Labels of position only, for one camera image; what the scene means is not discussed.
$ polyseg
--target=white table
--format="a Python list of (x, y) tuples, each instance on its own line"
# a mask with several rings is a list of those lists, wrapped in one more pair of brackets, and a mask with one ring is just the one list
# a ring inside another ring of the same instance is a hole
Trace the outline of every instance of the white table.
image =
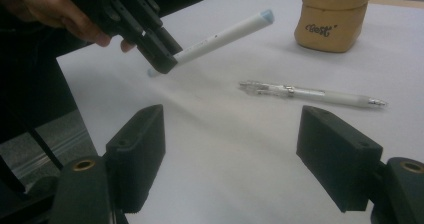
[[(59, 58), (99, 152), (141, 108), (161, 103), (167, 153), (142, 211), (130, 223), (369, 223), (342, 214), (296, 155), (303, 105), (333, 112), (394, 156), (424, 160), (424, 10), (370, 4), (362, 34), (344, 54), (298, 46), (301, 0), (205, 0), (163, 18), (188, 47), (271, 8), (275, 23), (242, 40), (149, 78), (119, 38)], [(244, 80), (365, 94), (382, 110), (246, 95)]]

